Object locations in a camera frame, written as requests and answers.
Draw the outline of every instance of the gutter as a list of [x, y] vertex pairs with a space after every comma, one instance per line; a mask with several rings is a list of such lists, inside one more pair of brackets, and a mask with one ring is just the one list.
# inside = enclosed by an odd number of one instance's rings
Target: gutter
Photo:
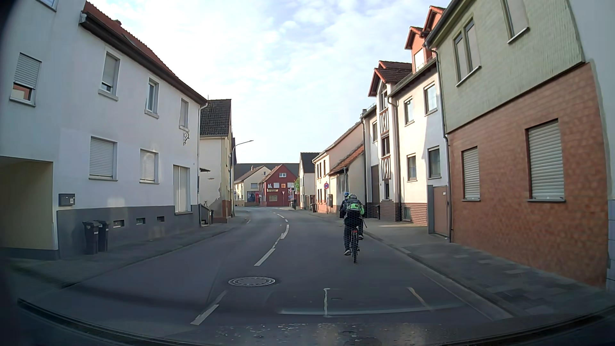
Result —
[[[453, 0], [449, 8], [453, 8], [454, 5], [459, 1], [460, 0]], [[438, 73], [438, 89], [440, 91], [440, 105], [442, 106], [442, 109], [440, 110], [440, 116], [442, 117], [442, 137], [444, 138], [444, 142], [446, 143], [446, 174], [447, 174], [446, 179], [448, 181], [448, 184], [447, 184], [448, 185], [448, 188], [447, 188], [448, 197], [446, 199], [446, 203], [448, 206], [448, 242], [452, 243], [453, 242], [453, 203], [452, 203], [453, 198], [451, 195], [451, 190], [452, 190], [451, 189], [451, 160], [449, 156], [448, 137], [446, 136], [446, 129], [444, 128], [445, 127], [444, 93], [442, 92], [442, 75], [440, 74], [440, 55], [438, 54], [438, 52], [436, 52], [435, 50], [427, 46], [427, 41], [423, 43], [423, 47], [425, 47], [425, 49], [430, 50], [432, 53], [435, 54], [435, 60], [436, 60], [435, 67]]]

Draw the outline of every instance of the lamp post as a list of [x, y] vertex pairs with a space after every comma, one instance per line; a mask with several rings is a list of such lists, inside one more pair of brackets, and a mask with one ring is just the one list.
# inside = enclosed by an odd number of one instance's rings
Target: lamp post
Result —
[[234, 147], [231, 150], [231, 173], [229, 174], [229, 179], [230, 179], [230, 183], [231, 184], [229, 185], [229, 187], [230, 187], [230, 189], [232, 191], [232, 193], [230, 195], [230, 198], [231, 198], [231, 215], [233, 217], [235, 217], [235, 186], [233, 185], [232, 179], [233, 179], [233, 173], [235, 172], [235, 167], [233, 165], [234, 162], [235, 162], [235, 160], [234, 160], [234, 158], [235, 158], [235, 148], [237, 148], [238, 145], [246, 144], [246, 143], [250, 143], [250, 142], [254, 142], [254, 140], [251, 139], [251, 140], [247, 140], [245, 142], [241, 142], [240, 144], [235, 144]]

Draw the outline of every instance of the door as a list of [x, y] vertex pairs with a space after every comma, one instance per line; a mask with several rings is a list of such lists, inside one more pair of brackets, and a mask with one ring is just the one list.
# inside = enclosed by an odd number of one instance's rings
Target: door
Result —
[[379, 217], [378, 206], [380, 205], [380, 178], [378, 165], [371, 167], [371, 205], [372, 217]]

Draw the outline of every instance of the paved sidewalk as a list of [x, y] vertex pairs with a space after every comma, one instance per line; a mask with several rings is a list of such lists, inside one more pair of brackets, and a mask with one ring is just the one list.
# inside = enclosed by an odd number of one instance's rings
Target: paved sidewalk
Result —
[[[301, 212], [341, 224], [335, 215]], [[428, 234], [427, 227], [378, 219], [365, 222], [366, 235], [474, 291], [513, 316], [585, 315], [615, 305], [615, 295], [603, 289], [449, 243], [444, 236]]]
[[10, 259], [14, 296], [33, 299], [41, 294], [179, 250], [236, 228], [244, 224], [248, 216], [248, 211], [237, 211], [236, 216], [230, 218], [228, 223], [214, 223], [175, 235], [130, 243], [95, 255], [79, 255], [54, 261]]

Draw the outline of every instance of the road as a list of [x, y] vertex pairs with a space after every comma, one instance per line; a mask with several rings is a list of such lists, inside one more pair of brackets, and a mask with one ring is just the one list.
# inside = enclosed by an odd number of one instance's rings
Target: road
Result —
[[[354, 264], [343, 256], [342, 227], [330, 220], [278, 208], [245, 210], [249, 221], [241, 227], [33, 303], [107, 328], [181, 340], [205, 331], [232, 337], [220, 332], [223, 326], [490, 320], [480, 301], [466, 303], [463, 288], [444, 288], [442, 279], [379, 241], [366, 236]], [[275, 282], [229, 284], [254, 276]]]

